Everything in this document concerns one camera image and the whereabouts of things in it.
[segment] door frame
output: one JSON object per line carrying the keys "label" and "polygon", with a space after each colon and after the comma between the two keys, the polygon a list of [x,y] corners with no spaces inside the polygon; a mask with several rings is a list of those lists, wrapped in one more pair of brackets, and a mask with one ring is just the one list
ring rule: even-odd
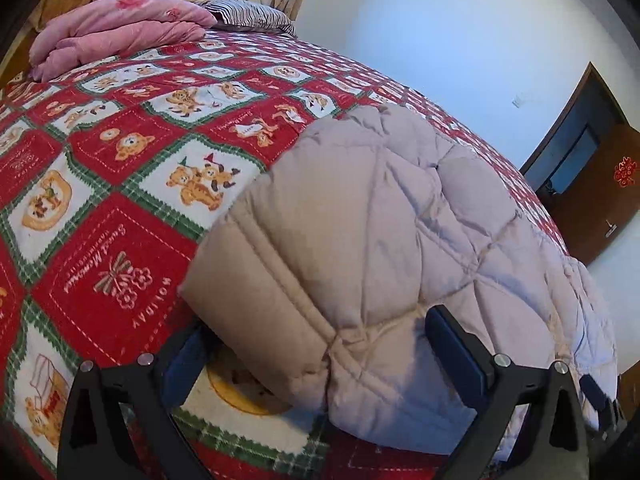
{"label": "door frame", "polygon": [[620,105],[618,104],[618,101],[614,97],[613,92],[611,92],[611,90],[609,89],[609,86],[607,86],[607,84],[605,83],[600,73],[596,70],[596,67],[594,67],[593,63],[591,63],[590,61],[589,64],[587,65],[587,69],[584,71],[584,74],[582,74],[582,77],[580,78],[578,86],[575,87],[574,93],[571,95],[571,97],[567,101],[567,104],[562,109],[562,112],[560,112],[560,115],[558,115],[556,122],[553,124],[553,126],[551,126],[551,129],[548,131],[545,138],[542,139],[542,141],[537,146],[537,148],[533,151],[533,153],[531,153],[530,157],[520,168],[521,174],[525,174],[529,170],[529,168],[533,165],[536,159],[540,156],[540,153],[542,153],[542,151],[546,148],[548,143],[551,141],[553,136],[558,131],[558,128],[561,126],[564,119],[569,114],[569,111],[571,111],[571,108],[574,107],[575,102],[577,101],[578,97],[580,96],[580,93],[584,89],[584,86],[587,84],[587,81],[591,76],[596,78],[598,83],[604,88],[605,92],[607,93],[607,96],[609,97],[609,99],[611,99],[614,106],[616,107],[617,112],[622,117],[624,124],[626,124],[626,126],[630,126],[629,121],[626,120],[625,113],[622,111],[622,108],[620,108]]}

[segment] quilt square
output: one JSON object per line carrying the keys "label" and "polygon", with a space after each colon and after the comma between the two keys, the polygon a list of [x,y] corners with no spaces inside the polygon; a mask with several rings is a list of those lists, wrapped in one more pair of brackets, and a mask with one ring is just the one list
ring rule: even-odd
{"label": "quilt square", "polygon": [[0,158],[0,209],[13,200],[32,178],[60,153],[58,142],[42,132],[28,132]]}
{"label": "quilt square", "polygon": [[324,416],[277,399],[226,346],[201,372],[174,419],[186,437],[209,449],[295,478],[316,476],[328,451]]}
{"label": "quilt square", "polygon": [[189,314],[177,287],[196,244],[118,193],[89,220],[32,295],[83,358],[126,364],[160,348],[176,310]]}
{"label": "quilt square", "polygon": [[116,61],[117,59],[118,58],[116,58],[116,56],[109,56],[105,57],[104,59],[99,59],[98,61],[87,63],[77,68],[73,68],[69,70],[69,72],[63,73],[63,75],[52,79],[51,82],[62,83],[64,81],[68,81],[71,83],[77,83],[89,76],[107,70],[106,67],[109,66],[111,62]]}
{"label": "quilt square", "polygon": [[223,66],[209,65],[205,68],[198,68],[192,71],[193,73],[205,75],[217,79],[218,81],[226,81],[232,79],[238,74],[241,74],[241,70],[231,70],[230,68],[224,68]]}
{"label": "quilt square", "polygon": [[252,59],[257,59],[258,61],[263,61],[265,63],[286,63],[285,59],[281,59],[279,57],[273,56],[251,56]]}
{"label": "quilt square", "polygon": [[58,140],[65,140],[72,132],[93,128],[101,120],[116,114],[122,106],[114,101],[96,99],[68,111],[47,124],[45,129]]}
{"label": "quilt square", "polygon": [[106,183],[64,151],[2,209],[0,232],[23,283],[36,282],[57,247],[107,192]]}
{"label": "quilt square", "polygon": [[189,59],[199,59],[201,61],[217,62],[217,61],[222,61],[223,59],[229,59],[233,56],[234,56],[233,54],[211,50],[208,52],[198,52],[197,54],[191,54],[188,57]]}
{"label": "quilt square", "polygon": [[143,108],[170,123],[191,128],[261,97],[263,94],[233,81],[189,86],[151,99],[143,104]]}
{"label": "quilt square", "polygon": [[100,128],[71,137],[78,161],[117,186],[174,142],[184,130],[139,107],[105,120]]}
{"label": "quilt square", "polygon": [[239,77],[238,80],[257,92],[270,95],[282,95],[296,88],[294,83],[271,76],[262,70],[247,72]]}
{"label": "quilt square", "polygon": [[0,156],[3,156],[14,147],[22,138],[22,135],[29,130],[33,130],[33,124],[26,118],[18,119],[15,123],[7,127],[4,132],[0,134]]}
{"label": "quilt square", "polygon": [[[9,251],[0,240],[0,366],[7,370],[7,359],[20,328],[20,309],[25,290],[15,273]],[[6,381],[0,381],[0,403],[4,401]]]}
{"label": "quilt square", "polygon": [[300,89],[288,95],[302,102],[305,109],[316,119],[326,117],[327,115],[335,115],[340,111],[340,108],[335,105],[333,99],[325,93]]}
{"label": "quilt square", "polygon": [[4,416],[53,473],[66,400],[79,362],[39,306],[25,300],[20,333],[7,359]]}
{"label": "quilt square", "polygon": [[336,77],[329,77],[325,79],[325,81],[335,86],[337,89],[342,90],[343,92],[347,92],[348,94],[351,94],[351,95],[358,96],[363,92],[362,88],[357,88],[355,86],[349,85]]}
{"label": "quilt square", "polygon": [[270,66],[263,68],[261,72],[296,84],[303,83],[312,78],[312,76],[302,72],[302,70],[287,65]]}
{"label": "quilt square", "polygon": [[300,102],[278,96],[221,117],[199,130],[213,140],[242,147],[270,166],[315,119]]}
{"label": "quilt square", "polygon": [[264,164],[240,148],[189,134],[123,184],[123,193],[185,236],[199,240]]}
{"label": "quilt square", "polygon": [[334,104],[342,110],[351,108],[356,102],[356,96],[353,94],[353,91],[347,92],[335,83],[329,83],[325,80],[317,79],[309,81],[305,83],[302,88],[306,91],[330,97]]}
{"label": "quilt square", "polygon": [[128,64],[110,72],[102,72],[92,79],[81,82],[79,87],[89,94],[100,96],[114,88],[166,72],[169,72],[168,69],[151,63]]}
{"label": "quilt square", "polygon": [[91,97],[75,87],[65,88],[43,99],[27,113],[35,124],[47,124],[74,106],[85,104]]}
{"label": "quilt square", "polygon": [[29,110],[39,102],[59,91],[59,86],[50,83],[23,81],[13,86],[11,90],[7,88],[6,98],[14,102],[15,106],[21,106],[25,110]]}
{"label": "quilt square", "polygon": [[172,71],[176,70],[194,70],[195,68],[205,68],[210,65],[209,61],[201,59],[191,59],[189,57],[171,57],[156,61],[156,65],[167,68]]}

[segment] white square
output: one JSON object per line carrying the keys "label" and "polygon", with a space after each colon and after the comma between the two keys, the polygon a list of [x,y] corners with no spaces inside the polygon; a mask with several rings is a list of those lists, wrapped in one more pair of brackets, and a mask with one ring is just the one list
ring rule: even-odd
{"label": "white square", "polygon": [[226,47],[226,45],[222,43],[222,41],[215,41],[215,40],[201,41],[200,43],[198,43],[198,46],[200,48],[203,48],[204,50],[214,50],[216,48]]}
{"label": "white square", "polygon": [[193,139],[162,161],[140,189],[208,229],[259,174],[250,160]]}
{"label": "white square", "polygon": [[298,90],[289,95],[302,101],[305,104],[305,108],[318,119],[331,115],[336,110],[334,101],[325,94],[309,90]]}
{"label": "white square", "polygon": [[98,77],[82,83],[80,86],[89,92],[104,94],[114,88],[133,83],[145,77],[163,74],[169,70],[149,63],[123,66],[112,72],[100,74]]}
{"label": "white square", "polygon": [[227,77],[234,76],[239,74],[240,70],[231,70],[230,68],[225,68],[223,66],[207,66],[206,68],[199,68],[197,70],[192,70],[194,74],[202,74],[208,75],[211,77],[215,77],[216,79],[226,79]]}
{"label": "white square", "polygon": [[154,111],[188,126],[261,95],[232,81],[183,88],[155,97],[147,104]]}
{"label": "white square", "polygon": [[379,102],[380,104],[383,104],[383,105],[387,105],[387,104],[395,105],[395,104],[398,104],[395,101],[392,101],[391,99],[388,99],[388,98],[384,97],[383,95],[376,94],[375,92],[371,92],[369,97],[370,97],[370,99],[373,99],[374,101],[377,101],[377,102]]}
{"label": "white square", "polygon": [[169,57],[169,56],[160,54],[160,52],[158,52],[158,49],[152,48],[151,50],[147,50],[142,54],[138,54],[137,56],[134,56],[131,59],[135,61],[152,61],[154,59],[164,59],[166,57]]}
{"label": "white square", "polygon": [[9,126],[0,135],[0,155],[8,152],[27,130],[31,130],[31,127],[22,119]]}
{"label": "white square", "polygon": [[222,59],[229,59],[233,57],[233,54],[220,54],[215,50],[210,52],[199,52],[197,54],[191,54],[189,57],[191,59],[199,59],[201,61],[220,61]]}
{"label": "white square", "polygon": [[316,418],[313,412],[301,408],[291,408],[279,415],[242,412],[216,393],[206,368],[201,371],[182,408],[223,431],[296,455],[303,452]]}
{"label": "white square", "polygon": [[94,124],[109,117],[120,110],[113,101],[95,100],[81,106],[70,108],[69,111],[51,123],[57,131],[68,136],[81,124]]}
{"label": "white square", "polygon": [[345,83],[343,81],[340,81],[339,79],[336,79],[335,77],[331,77],[331,78],[327,79],[326,81],[328,83],[331,83],[332,85],[334,85],[336,88],[339,88],[343,92],[348,92],[349,94],[358,95],[358,94],[360,94],[362,92],[362,89],[354,88],[351,85],[347,85],[347,83]]}
{"label": "white square", "polygon": [[22,257],[30,264],[35,262],[92,192],[71,173],[66,155],[61,153],[9,214]]}
{"label": "white square", "polygon": [[31,98],[30,100],[25,102],[25,104],[22,105],[22,108],[24,108],[25,110],[29,110],[30,108],[33,108],[36,104],[44,101],[44,99],[46,99],[47,97],[51,97],[53,94],[55,94],[59,90],[60,88],[57,86],[50,86],[45,91],[36,93],[35,97]]}
{"label": "white square", "polygon": [[270,66],[269,68],[263,68],[262,71],[266,74],[279,77],[280,79],[286,79],[292,83],[300,83],[311,78],[309,74],[305,74],[301,70],[287,65]]}
{"label": "white square", "polygon": [[26,355],[15,374],[14,421],[54,466],[58,463],[62,418],[73,380],[49,340],[27,323]]}
{"label": "white square", "polygon": [[280,59],[279,57],[271,57],[271,56],[250,56],[253,59],[257,59],[260,61],[266,61],[267,63],[284,63],[284,59]]}

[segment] black mount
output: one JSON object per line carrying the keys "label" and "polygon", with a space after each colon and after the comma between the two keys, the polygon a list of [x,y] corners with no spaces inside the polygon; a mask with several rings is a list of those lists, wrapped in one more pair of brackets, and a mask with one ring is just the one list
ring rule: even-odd
{"label": "black mount", "polygon": [[[638,461],[638,453],[628,452],[637,431],[626,427],[617,401],[593,378],[583,377],[580,388],[598,412],[598,431],[585,427],[563,362],[543,370],[518,366],[503,354],[492,356],[443,305],[428,311],[424,326],[444,373],[464,404],[478,412],[436,480],[482,478],[520,404],[529,409],[501,478],[634,478],[610,475],[621,464]],[[215,334],[195,320],[169,338],[158,354],[141,354],[134,364],[99,368],[91,361],[82,363],[66,405],[58,479],[148,480],[120,409],[120,404],[128,404],[167,480],[212,480],[170,413],[185,401],[219,344]],[[640,426],[640,415],[629,426]]]}

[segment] door handle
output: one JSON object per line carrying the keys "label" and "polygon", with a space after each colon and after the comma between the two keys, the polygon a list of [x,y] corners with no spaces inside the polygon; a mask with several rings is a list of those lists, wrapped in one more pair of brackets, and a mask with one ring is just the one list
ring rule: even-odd
{"label": "door handle", "polygon": [[607,231],[607,233],[604,235],[605,238],[609,238],[612,234],[613,231],[615,231],[618,226],[616,224],[611,225],[611,223],[609,222],[609,220],[605,220],[605,222],[607,223],[607,225],[609,226],[609,230]]}

